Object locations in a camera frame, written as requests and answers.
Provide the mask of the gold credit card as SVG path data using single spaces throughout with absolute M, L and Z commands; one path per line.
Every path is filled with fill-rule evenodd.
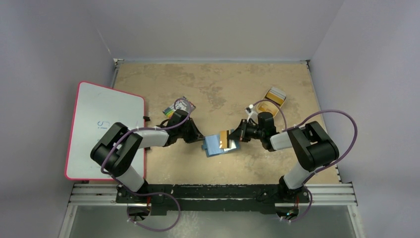
M 230 130 L 224 130 L 219 133 L 219 148 L 223 153 L 227 153 L 237 148 L 234 140 L 228 139 Z

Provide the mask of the blue card holder wallet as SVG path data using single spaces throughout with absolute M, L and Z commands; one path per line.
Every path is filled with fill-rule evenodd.
M 236 143 L 237 148 L 227 153 L 240 149 L 239 141 L 235 140 L 235 143 Z M 203 144 L 202 144 L 202 150 L 205 152 L 207 157 L 214 157 L 214 156 L 226 154 L 226 153 L 223 153 L 221 149 L 219 148 L 219 134 L 205 136 Z

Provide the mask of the beige oval card tray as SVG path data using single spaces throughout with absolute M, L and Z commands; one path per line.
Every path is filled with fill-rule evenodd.
M 258 113 L 269 112 L 273 115 L 273 117 L 276 117 L 280 110 L 278 104 L 268 101 L 262 101 L 256 105 L 256 111 Z

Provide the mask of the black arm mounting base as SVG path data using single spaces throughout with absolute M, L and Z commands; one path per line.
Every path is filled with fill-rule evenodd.
M 116 202 L 149 206 L 152 215 L 168 211 L 259 212 L 286 215 L 310 201 L 302 188 L 289 198 L 280 198 L 277 184 L 148 184 L 149 193 L 131 194 L 117 188 Z

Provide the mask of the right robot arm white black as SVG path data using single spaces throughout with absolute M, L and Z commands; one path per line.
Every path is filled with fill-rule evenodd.
M 257 120 L 241 120 L 227 138 L 241 142 L 258 139 L 269 152 L 288 148 L 294 150 L 297 163 L 279 179 L 277 186 L 278 196 L 285 202 L 297 196 L 316 169 L 330 165 L 339 157 L 338 147 L 317 121 L 278 132 L 271 113 L 259 113 Z

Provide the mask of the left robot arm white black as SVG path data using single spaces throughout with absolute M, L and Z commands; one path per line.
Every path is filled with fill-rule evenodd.
M 90 152 L 90 158 L 101 167 L 103 174 L 111 176 L 128 190 L 136 203 L 146 200 L 148 183 L 132 166 L 139 149 L 168 147 L 178 139 L 185 143 L 204 140 L 190 113 L 177 109 L 169 119 L 154 127 L 129 129 L 120 122 L 114 123 Z

